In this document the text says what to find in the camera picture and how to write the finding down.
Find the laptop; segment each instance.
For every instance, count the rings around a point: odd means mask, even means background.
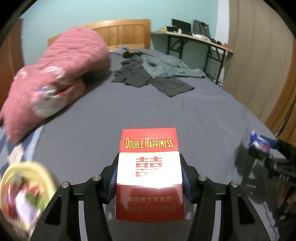
[[[172,19],[172,25],[180,28],[182,30],[182,34],[187,34],[192,36],[190,23],[183,22],[177,19]]]

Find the bottle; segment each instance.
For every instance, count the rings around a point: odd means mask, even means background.
[[[223,87],[223,79],[220,79],[220,80],[218,80],[218,82],[219,82],[219,88],[222,88]]]

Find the blue packaging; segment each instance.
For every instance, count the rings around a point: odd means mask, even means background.
[[[128,48],[126,46],[122,46],[119,50],[110,50],[109,53],[119,53],[124,50],[128,50]]]
[[[267,154],[270,153],[270,143],[267,140],[261,138],[259,135],[257,135],[255,131],[252,131],[250,134],[249,148],[251,146]]]

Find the teal wall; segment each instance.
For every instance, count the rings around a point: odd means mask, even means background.
[[[189,23],[198,19],[209,24],[211,36],[215,37],[218,0],[38,0],[22,18],[24,61],[34,64],[46,50],[48,38],[73,25],[105,20],[148,18],[155,31],[170,25],[172,18]],[[166,36],[152,37],[152,42],[155,49],[165,52]],[[188,43],[183,59],[191,68],[202,68],[199,65],[203,63],[204,51],[204,46]]]

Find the dark clothing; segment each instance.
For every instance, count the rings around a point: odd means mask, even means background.
[[[123,58],[131,58],[134,55],[141,56],[144,53],[136,50],[125,50],[125,51],[120,51],[116,54],[122,56]]]
[[[116,78],[112,82],[121,82],[138,88],[151,83],[169,97],[194,89],[194,87],[176,78],[157,77],[153,79],[141,63],[142,58],[136,55],[123,61],[121,63],[122,68],[116,71]]]
[[[173,97],[175,95],[194,89],[194,87],[191,85],[188,85],[187,83],[176,78],[157,77],[155,79],[151,79],[150,83],[168,97]]]
[[[151,76],[141,65],[141,58],[133,56],[131,59],[123,61],[122,68],[117,70],[115,78],[112,82],[122,82],[126,85],[132,85],[135,87],[142,87],[149,84]]]

